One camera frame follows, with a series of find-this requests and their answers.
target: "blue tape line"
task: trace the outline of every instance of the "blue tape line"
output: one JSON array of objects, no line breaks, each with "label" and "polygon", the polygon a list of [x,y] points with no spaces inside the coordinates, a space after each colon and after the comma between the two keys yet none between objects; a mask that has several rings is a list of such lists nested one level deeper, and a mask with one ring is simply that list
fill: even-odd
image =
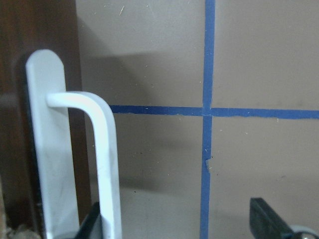
[{"label": "blue tape line", "polygon": [[213,96],[215,0],[205,2],[205,47],[203,80],[203,113],[210,110]]},{"label": "blue tape line", "polygon": [[308,110],[212,108],[211,115],[215,117],[241,116],[290,120],[319,119],[319,111]]},{"label": "blue tape line", "polygon": [[212,117],[203,116],[201,195],[200,195],[200,239],[208,239],[210,173],[207,160],[211,158]]},{"label": "blue tape line", "polygon": [[205,1],[205,47],[203,79],[203,138],[200,193],[200,239],[208,239],[210,173],[207,160],[211,157],[212,117],[210,106],[213,97],[215,0]]},{"label": "blue tape line", "polygon": [[200,107],[110,106],[113,113],[146,115],[202,116]]},{"label": "blue tape line", "polygon": [[250,108],[212,108],[204,113],[200,107],[164,107],[164,106],[110,106],[113,113],[146,115],[181,115],[214,117],[261,117],[288,120],[319,119],[319,111],[311,110],[277,110]]}]

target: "gray wall surface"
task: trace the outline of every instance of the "gray wall surface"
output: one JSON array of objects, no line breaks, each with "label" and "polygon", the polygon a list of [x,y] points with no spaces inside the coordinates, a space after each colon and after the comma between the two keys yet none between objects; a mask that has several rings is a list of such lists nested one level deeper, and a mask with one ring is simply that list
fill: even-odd
[{"label": "gray wall surface", "polygon": [[[202,106],[204,0],[77,0],[77,11],[85,91]],[[318,110],[318,12],[317,0],[217,0],[212,107]],[[115,119],[124,239],[199,238],[202,118]],[[209,238],[253,238],[251,197],[319,230],[319,121],[213,120]]]}]

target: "white plastic bracket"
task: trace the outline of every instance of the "white plastic bracket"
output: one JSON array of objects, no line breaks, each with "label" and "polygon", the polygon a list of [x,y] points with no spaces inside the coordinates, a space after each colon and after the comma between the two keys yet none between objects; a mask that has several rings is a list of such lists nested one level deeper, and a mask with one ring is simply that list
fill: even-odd
[{"label": "white plastic bracket", "polygon": [[35,51],[26,74],[47,239],[70,238],[79,230],[67,108],[81,109],[91,119],[103,239],[121,239],[116,129],[110,107],[92,93],[67,92],[63,63],[50,50]]}]

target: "white hook arm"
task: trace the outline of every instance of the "white hook arm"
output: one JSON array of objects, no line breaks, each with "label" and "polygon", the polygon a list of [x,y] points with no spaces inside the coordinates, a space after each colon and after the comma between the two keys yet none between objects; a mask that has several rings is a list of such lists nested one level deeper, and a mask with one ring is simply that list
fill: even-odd
[{"label": "white hook arm", "polygon": [[90,117],[94,131],[103,236],[105,239],[121,239],[116,129],[109,105],[88,92],[49,94],[47,104],[50,107],[77,108]]}]

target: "vertical blue tape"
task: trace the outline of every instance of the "vertical blue tape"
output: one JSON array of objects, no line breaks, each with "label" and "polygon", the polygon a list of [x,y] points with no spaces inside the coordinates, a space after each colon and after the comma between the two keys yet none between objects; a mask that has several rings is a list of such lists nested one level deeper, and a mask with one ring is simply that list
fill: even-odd
[{"label": "vertical blue tape", "polygon": [[210,173],[207,160],[211,158],[212,117],[203,116],[201,195],[200,195],[200,239],[208,239]]},{"label": "vertical blue tape", "polygon": [[205,48],[203,79],[203,136],[201,161],[201,195],[200,195],[200,239],[208,239],[209,228],[209,195],[210,173],[207,160],[211,157],[212,116],[211,103],[213,97],[213,64],[214,64],[214,27],[215,0],[205,1]]},{"label": "vertical blue tape", "polygon": [[203,79],[203,114],[209,115],[212,102],[214,64],[215,0],[205,2],[205,47]]}]

